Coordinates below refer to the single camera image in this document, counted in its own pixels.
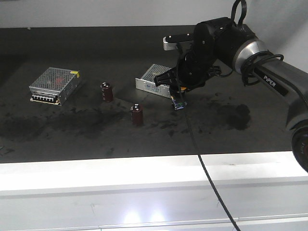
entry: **perforated metal casing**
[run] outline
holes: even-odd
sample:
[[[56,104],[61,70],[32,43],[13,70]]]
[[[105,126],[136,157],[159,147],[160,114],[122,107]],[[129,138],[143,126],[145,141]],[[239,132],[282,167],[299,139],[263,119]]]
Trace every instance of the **perforated metal casing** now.
[[[63,104],[80,83],[78,71],[49,67],[29,89],[32,94],[56,95],[58,104]]]
[[[170,98],[168,85],[160,85],[156,87],[154,83],[155,76],[160,75],[170,69],[170,67],[153,64],[141,78],[135,79],[136,88],[156,95]]]

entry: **robotic arm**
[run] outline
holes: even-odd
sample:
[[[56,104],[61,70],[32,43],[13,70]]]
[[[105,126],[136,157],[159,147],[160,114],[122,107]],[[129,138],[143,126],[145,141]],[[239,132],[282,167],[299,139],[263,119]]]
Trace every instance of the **robotic arm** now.
[[[242,14],[236,24],[239,3]],[[203,87],[208,79],[221,74],[220,68],[213,66],[216,59],[241,74],[245,86],[264,83],[289,105],[286,129],[294,130],[293,153],[308,172],[308,74],[285,63],[283,55],[268,51],[265,43],[243,24],[246,10],[246,1],[236,0],[231,18],[198,23],[193,34],[165,37],[164,49],[178,49],[180,57],[176,67],[154,79],[155,84],[169,85],[171,96]],[[183,43],[191,44],[186,52],[182,51]]]

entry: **yellow label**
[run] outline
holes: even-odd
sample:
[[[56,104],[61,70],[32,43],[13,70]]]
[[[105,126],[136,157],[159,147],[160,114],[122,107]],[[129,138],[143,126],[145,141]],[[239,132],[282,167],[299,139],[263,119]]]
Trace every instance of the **yellow label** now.
[[[80,77],[80,75],[79,75],[79,71],[71,71],[70,73],[71,73],[71,74],[77,74],[77,78],[79,78],[79,77]]]

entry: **metal power supply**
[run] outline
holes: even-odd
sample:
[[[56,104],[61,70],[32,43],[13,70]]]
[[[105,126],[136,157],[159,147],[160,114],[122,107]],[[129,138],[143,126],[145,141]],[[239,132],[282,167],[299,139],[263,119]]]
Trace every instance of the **metal power supply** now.
[[[30,86],[30,101],[62,105],[80,83],[79,71],[49,67]]]
[[[168,85],[162,84],[156,87],[154,83],[155,76],[160,75],[170,69],[170,67],[153,64],[141,78],[135,78],[136,88],[156,95],[170,98]]]

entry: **dark red capacitor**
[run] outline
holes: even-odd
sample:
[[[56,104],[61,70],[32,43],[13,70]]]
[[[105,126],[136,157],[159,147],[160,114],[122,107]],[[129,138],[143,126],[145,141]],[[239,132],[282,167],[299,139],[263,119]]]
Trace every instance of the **dark red capacitor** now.
[[[112,94],[112,87],[109,83],[106,82],[102,83],[101,89],[102,89],[103,100],[106,103],[109,103],[112,100],[114,100],[114,95]]]
[[[141,104],[134,104],[131,108],[131,120],[133,125],[141,126],[143,125],[143,107]]]

